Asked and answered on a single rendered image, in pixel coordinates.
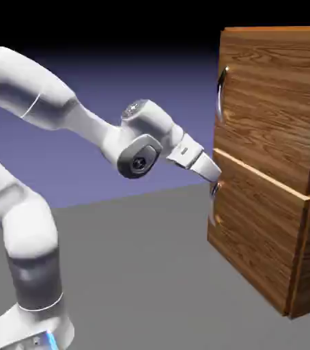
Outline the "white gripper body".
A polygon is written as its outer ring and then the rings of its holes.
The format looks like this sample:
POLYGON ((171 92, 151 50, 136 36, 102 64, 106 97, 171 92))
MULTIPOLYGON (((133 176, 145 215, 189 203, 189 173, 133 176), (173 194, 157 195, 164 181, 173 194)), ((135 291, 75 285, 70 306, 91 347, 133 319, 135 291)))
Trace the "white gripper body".
POLYGON ((217 183, 221 176, 220 167, 205 152, 202 152, 198 156, 197 160, 191 166, 191 171, 210 183, 217 183))

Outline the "large wooden cabinet door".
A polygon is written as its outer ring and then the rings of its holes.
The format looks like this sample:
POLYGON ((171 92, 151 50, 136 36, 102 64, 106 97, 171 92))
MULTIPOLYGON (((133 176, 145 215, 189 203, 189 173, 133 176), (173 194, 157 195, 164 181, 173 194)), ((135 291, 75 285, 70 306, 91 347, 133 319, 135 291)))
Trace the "large wooden cabinet door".
POLYGON ((228 27, 217 148, 310 195, 310 26, 228 27))

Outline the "small wooden cabinet door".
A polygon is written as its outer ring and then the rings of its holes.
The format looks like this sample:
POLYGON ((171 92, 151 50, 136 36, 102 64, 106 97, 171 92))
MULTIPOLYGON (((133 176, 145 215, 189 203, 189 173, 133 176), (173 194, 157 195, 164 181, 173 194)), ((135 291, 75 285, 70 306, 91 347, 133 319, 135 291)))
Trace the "small wooden cabinet door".
POLYGON ((287 315, 310 196, 276 181, 219 148, 222 169, 216 226, 208 241, 280 312, 287 315))

